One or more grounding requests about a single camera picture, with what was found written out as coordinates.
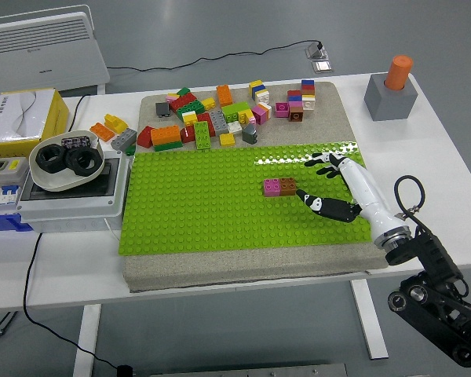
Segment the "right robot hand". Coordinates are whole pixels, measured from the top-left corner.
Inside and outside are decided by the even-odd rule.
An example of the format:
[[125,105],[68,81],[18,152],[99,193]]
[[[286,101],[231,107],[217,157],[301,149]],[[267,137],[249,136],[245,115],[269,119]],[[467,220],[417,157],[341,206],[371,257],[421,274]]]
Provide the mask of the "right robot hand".
[[409,227],[389,212],[378,186],[364,167],[348,157],[332,152],[314,153],[305,165],[312,167],[317,163],[327,164],[326,167],[316,171],[318,175],[325,174],[328,178],[337,175],[342,177],[354,202],[321,198],[298,189],[296,194],[313,213],[343,222],[351,222],[357,216],[361,216],[370,223],[374,244],[387,251],[411,238]]

